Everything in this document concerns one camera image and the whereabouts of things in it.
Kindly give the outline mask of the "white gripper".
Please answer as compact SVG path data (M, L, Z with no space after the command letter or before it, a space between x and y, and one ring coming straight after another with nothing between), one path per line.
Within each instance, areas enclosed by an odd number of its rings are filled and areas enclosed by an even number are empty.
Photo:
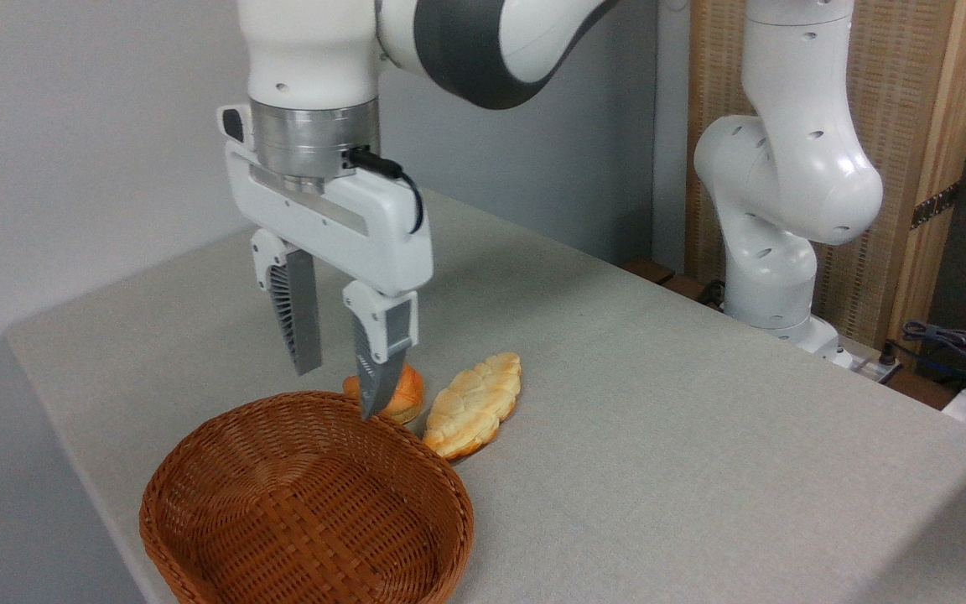
M352 152L379 152L378 107L239 104L219 107L218 122L231 196L264 228L252 236L254 271L296 373L322 364L314 255L359 279L345 287L344 302L354 316L361 417L378 415L418 344L413 290L434 272L432 237L413 189L351 161Z

